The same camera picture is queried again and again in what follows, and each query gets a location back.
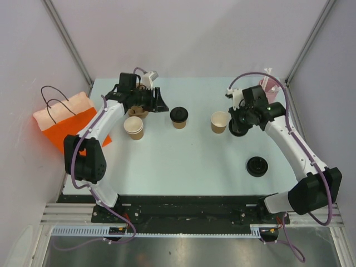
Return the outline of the brown paper cup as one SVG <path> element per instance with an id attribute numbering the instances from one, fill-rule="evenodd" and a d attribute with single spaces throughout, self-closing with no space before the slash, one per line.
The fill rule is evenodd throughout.
<path id="1" fill-rule="evenodd" d="M 186 126 L 187 120 L 172 120 L 172 124 L 176 129 L 183 129 Z"/>
<path id="2" fill-rule="evenodd" d="M 218 111 L 211 115 L 211 129 L 214 133 L 223 133 L 229 122 L 229 114 L 227 112 Z"/>

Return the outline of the black cup lid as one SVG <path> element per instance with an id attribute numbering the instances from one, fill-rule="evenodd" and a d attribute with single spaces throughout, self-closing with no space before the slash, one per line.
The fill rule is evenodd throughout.
<path id="1" fill-rule="evenodd" d="M 182 123 L 187 120 L 189 113 L 186 108 L 178 106 L 170 111 L 170 119 L 172 122 Z"/>
<path id="2" fill-rule="evenodd" d="M 249 130 L 249 129 L 244 129 L 244 128 L 243 128 L 243 129 L 239 129 L 239 128 L 234 124 L 234 122 L 233 122 L 232 119 L 229 121 L 228 127 L 229 127 L 230 133 L 231 133 L 232 135 L 234 135 L 234 136 L 237 136 L 237 137 L 242 137 L 242 136 L 246 135 L 246 134 L 248 133 L 248 130 Z"/>

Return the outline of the stack of brown paper cups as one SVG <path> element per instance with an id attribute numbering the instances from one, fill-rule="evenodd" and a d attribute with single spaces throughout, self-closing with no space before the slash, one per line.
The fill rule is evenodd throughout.
<path id="1" fill-rule="evenodd" d="M 144 136 L 144 124 L 142 119 L 136 116 L 127 118 L 123 127 L 133 140 L 140 140 Z"/>

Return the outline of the stack of black lids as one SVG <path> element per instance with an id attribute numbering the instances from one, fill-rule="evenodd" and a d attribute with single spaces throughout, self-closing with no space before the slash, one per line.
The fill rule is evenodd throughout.
<path id="1" fill-rule="evenodd" d="M 253 177 L 262 177 L 268 170 L 268 163 L 264 158 L 254 156 L 247 161 L 246 170 Z"/>

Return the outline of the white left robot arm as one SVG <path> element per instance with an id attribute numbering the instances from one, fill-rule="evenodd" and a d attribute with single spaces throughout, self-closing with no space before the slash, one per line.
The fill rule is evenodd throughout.
<path id="1" fill-rule="evenodd" d="M 116 205 L 118 193 L 105 178 L 107 163 L 102 145 L 119 119 L 134 106 L 148 112 L 167 112 L 160 88 L 154 86 L 156 71 L 139 76 L 121 73 L 118 83 L 105 96 L 103 105 L 93 119 L 77 134 L 64 139 L 65 171 L 75 189 L 87 188 L 98 205 L 105 207 L 103 215 L 110 222 L 122 218 L 123 209 Z"/>

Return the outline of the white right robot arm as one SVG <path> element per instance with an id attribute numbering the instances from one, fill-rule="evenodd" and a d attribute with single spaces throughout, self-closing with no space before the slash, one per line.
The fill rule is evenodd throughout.
<path id="1" fill-rule="evenodd" d="M 278 145 L 289 162 L 297 184 L 287 192 L 267 196 L 257 208 L 257 218 L 270 223 L 279 212 L 295 211 L 299 215 L 335 203 L 342 174 L 329 168 L 289 124 L 286 108 L 279 102 L 269 103 L 261 86 L 244 90 L 228 89 L 232 99 L 229 108 L 229 129 L 235 136 L 243 136 L 258 126 Z"/>

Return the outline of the brown pulp cup carrier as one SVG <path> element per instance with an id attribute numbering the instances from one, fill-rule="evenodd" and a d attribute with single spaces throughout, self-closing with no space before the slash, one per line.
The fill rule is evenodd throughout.
<path id="1" fill-rule="evenodd" d="M 146 118 L 146 117 L 148 116 L 149 112 L 148 112 L 148 111 L 145 111 L 145 110 L 142 108 L 142 106 L 132 106 L 132 107 L 128 110 L 127 114 L 128 114 L 130 117 L 135 116 L 135 117 L 139 117 L 139 118 L 143 119 L 143 118 Z"/>

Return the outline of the pink cylindrical holder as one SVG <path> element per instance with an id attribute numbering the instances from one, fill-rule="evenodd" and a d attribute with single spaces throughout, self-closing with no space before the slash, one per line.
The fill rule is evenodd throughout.
<path id="1" fill-rule="evenodd" d="M 263 87 L 263 89 L 268 99 L 268 102 L 273 103 L 275 101 L 277 94 L 280 91 L 280 86 L 276 84 L 275 81 L 272 80 L 271 78 L 268 78 L 266 80 L 267 82 L 265 87 Z"/>

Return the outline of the white stirrer stick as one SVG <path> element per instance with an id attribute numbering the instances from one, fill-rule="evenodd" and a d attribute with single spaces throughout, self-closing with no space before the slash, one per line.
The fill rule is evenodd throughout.
<path id="1" fill-rule="evenodd" d="M 265 76 L 263 78 L 261 85 L 262 85 L 263 90 L 265 92 L 268 92 L 275 86 L 274 80 L 272 80 L 269 77 L 269 75 L 271 75 L 273 69 L 271 67 L 268 67 L 268 68 L 265 68 L 264 70 L 268 76 Z"/>

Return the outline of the orange paper bag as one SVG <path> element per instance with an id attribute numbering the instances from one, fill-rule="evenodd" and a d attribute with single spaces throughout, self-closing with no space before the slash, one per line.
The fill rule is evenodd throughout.
<path id="1" fill-rule="evenodd" d="M 46 108 L 33 114 L 39 129 L 49 141 L 64 153 L 64 139 L 67 135 L 76 135 L 97 114 L 92 100 L 86 93 L 80 92 L 63 101 L 52 98 L 43 99 Z"/>

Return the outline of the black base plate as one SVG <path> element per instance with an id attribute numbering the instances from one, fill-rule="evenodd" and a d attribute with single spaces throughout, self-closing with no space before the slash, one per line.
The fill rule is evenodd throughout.
<path id="1" fill-rule="evenodd" d="M 275 224 L 282 213 L 270 213 L 264 195 L 246 196 L 164 196 L 121 195 L 109 210 L 95 205 L 93 223 L 116 223 L 123 219 L 134 224 L 150 219 L 222 220 L 237 224 Z"/>

